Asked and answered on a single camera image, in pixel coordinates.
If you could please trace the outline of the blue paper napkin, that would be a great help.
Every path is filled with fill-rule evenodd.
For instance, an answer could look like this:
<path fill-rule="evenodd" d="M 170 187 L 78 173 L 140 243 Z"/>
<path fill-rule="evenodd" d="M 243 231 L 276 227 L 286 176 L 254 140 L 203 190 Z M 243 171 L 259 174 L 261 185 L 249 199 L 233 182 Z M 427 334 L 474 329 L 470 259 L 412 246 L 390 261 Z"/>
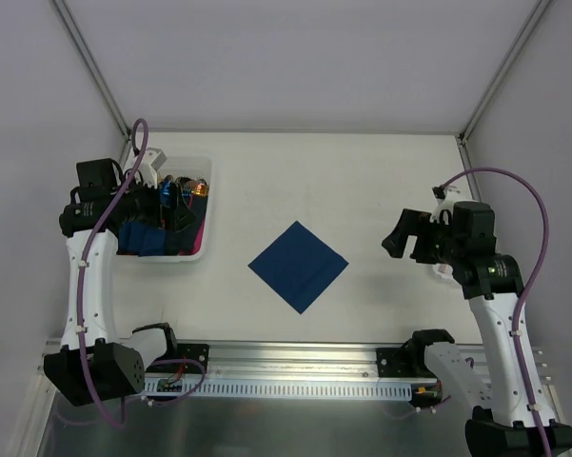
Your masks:
<path fill-rule="evenodd" d="M 342 255 L 298 221 L 248 264 L 299 314 L 303 314 L 347 266 Z"/>

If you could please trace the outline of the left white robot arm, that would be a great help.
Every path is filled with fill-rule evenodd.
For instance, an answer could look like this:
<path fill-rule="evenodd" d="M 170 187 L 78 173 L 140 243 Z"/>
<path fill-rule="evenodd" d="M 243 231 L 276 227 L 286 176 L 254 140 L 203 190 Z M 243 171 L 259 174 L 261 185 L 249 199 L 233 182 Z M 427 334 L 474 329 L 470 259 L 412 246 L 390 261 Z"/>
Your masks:
<path fill-rule="evenodd" d="M 119 236 L 134 223 L 180 234 L 196 217 L 176 191 L 165 189 L 164 153 L 130 160 L 80 162 L 79 184 L 59 217 L 69 254 L 68 316 L 60 347 L 43 369 L 75 407 L 142 392 L 148 368 L 182 371 L 180 349 L 168 323 L 135 328 L 120 342 L 113 311 L 112 267 Z"/>

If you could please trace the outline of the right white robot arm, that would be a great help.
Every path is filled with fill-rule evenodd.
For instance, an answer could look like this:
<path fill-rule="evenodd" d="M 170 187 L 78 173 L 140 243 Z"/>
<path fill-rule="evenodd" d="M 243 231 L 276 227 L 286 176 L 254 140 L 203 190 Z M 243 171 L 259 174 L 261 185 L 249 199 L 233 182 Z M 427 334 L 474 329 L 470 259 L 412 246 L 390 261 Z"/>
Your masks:
<path fill-rule="evenodd" d="M 572 449 L 572 427 L 559 422 L 546 401 L 524 331 L 524 286 L 516 260 L 496 251 L 491 207 L 460 201 L 438 218 L 404 209 L 382 241 L 401 258 L 408 239 L 418 264 L 446 264 L 461 287 L 483 342 L 489 379 L 484 383 L 444 329 L 416 330 L 401 346 L 393 368 L 435 377 L 465 406 L 468 451 L 473 456 L 560 456 Z"/>

